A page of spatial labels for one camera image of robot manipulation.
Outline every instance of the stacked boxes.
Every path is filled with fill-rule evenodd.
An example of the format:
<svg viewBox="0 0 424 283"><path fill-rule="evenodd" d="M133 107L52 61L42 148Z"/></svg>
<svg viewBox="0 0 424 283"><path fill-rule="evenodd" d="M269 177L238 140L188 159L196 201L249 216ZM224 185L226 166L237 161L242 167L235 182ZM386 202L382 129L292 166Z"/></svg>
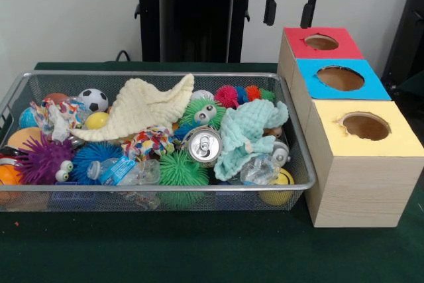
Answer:
<svg viewBox="0 0 424 283"><path fill-rule="evenodd" d="M347 31L285 28L278 73L317 171L314 226L395 227L424 149Z"/></svg>

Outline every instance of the purple spiky ball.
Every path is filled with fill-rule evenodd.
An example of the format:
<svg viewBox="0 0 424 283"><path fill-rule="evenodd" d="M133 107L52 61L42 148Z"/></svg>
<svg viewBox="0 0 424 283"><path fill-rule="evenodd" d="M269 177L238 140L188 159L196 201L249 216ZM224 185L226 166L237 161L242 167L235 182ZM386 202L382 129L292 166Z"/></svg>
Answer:
<svg viewBox="0 0 424 283"><path fill-rule="evenodd" d="M66 139L64 142L49 142L41 134L40 141L30 138L23 143L28 149L20 149L26 155L17 157L19 165L16 169L22 176L24 184L52 185L57 182L56 172L64 160L72 160L72 144Z"/></svg>

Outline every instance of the green table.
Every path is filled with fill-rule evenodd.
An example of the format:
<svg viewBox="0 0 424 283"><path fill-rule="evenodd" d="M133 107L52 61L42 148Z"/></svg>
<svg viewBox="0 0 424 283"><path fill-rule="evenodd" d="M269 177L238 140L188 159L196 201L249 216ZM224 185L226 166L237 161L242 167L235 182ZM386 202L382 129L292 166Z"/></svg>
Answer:
<svg viewBox="0 0 424 283"><path fill-rule="evenodd" d="M275 72L275 64L39 64ZM424 191L395 229L314 229L290 211L2 213L2 282L422 282Z"/></svg>

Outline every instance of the blue box lid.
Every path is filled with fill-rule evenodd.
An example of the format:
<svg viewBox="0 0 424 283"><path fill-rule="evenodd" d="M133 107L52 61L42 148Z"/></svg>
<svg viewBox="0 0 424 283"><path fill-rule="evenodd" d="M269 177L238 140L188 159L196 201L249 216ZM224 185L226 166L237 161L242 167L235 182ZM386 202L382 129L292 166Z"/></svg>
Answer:
<svg viewBox="0 0 424 283"><path fill-rule="evenodd" d="M297 64L313 99L391 100L366 60L297 59Z"/></svg>

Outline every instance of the wire mesh basket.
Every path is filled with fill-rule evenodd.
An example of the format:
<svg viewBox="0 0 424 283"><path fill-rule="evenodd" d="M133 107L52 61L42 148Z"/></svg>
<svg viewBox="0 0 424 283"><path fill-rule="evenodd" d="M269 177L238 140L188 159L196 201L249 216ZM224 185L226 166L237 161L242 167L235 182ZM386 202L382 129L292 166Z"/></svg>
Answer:
<svg viewBox="0 0 424 283"><path fill-rule="evenodd" d="M176 72L85 72L33 71L17 78L0 104L0 141L6 145L18 129L18 118L30 101L40 104L52 92L75 96L89 87L115 100L130 78L141 78L159 90L174 87L185 73ZM276 74L193 73L195 90L215 92L222 85L257 85L276 94L289 109L284 125L291 160L284 166L294 185L244 186L0 186L0 211L217 211L217 210L290 210L302 192L316 180L309 151L285 81ZM282 205L270 205L266 198L283 196Z"/></svg>

